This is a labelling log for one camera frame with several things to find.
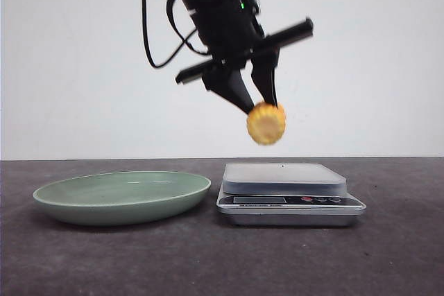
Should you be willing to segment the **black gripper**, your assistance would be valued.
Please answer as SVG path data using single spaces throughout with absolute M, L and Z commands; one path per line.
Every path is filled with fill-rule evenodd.
M 207 90 L 237 106 L 245 114 L 254 103 L 240 71 L 252 62 L 251 78 L 264 101 L 275 107 L 275 68 L 280 49 L 312 36 L 314 24 L 306 18 L 272 35 L 265 35 L 257 21 L 256 0 L 182 0 L 210 60 L 183 69 L 176 82 L 201 79 Z

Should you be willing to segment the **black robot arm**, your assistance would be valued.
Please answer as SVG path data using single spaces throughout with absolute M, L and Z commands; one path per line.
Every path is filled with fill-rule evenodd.
M 168 0 L 169 19 L 175 0 Z M 272 35 L 265 35 L 256 16 L 256 0 L 182 0 L 190 11 L 201 42 L 211 60 L 183 69 L 176 82 L 201 79 L 206 89 L 218 94 L 249 114 L 254 103 L 244 85 L 240 71 L 250 61 L 251 77 L 264 101 L 278 104 L 275 93 L 275 68 L 283 46 L 312 36 L 311 19 Z

